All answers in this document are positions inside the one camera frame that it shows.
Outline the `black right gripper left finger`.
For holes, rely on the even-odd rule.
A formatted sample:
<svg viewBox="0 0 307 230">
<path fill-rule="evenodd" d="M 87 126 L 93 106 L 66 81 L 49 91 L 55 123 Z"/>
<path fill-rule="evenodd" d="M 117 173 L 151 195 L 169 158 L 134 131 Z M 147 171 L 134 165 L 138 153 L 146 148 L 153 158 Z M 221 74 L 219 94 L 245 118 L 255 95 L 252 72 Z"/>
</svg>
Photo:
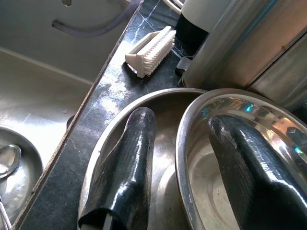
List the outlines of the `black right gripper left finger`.
<svg viewBox="0 0 307 230">
<path fill-rule="evenodd" d="M 88 198 L 78 219 L 82 230 L 145 230 L 151 199 L 155 113 L 135 109 L 104 160 L 96 161 Z"/>
</svg>

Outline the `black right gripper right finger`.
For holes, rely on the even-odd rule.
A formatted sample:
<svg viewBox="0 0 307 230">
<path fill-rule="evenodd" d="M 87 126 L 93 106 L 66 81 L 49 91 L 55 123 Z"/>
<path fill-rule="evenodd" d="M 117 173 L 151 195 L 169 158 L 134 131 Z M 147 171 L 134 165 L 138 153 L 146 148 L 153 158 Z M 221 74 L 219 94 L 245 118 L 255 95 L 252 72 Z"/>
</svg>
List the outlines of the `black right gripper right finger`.
<svg viewBox="0 0 307 230">
<path fill-rule="evenodd" d="M 215 115 L 208 128 L 239 228 L 306 229 L 306 165 L 287 163 L 257 129 L 240 118 Z"/>
</svg>

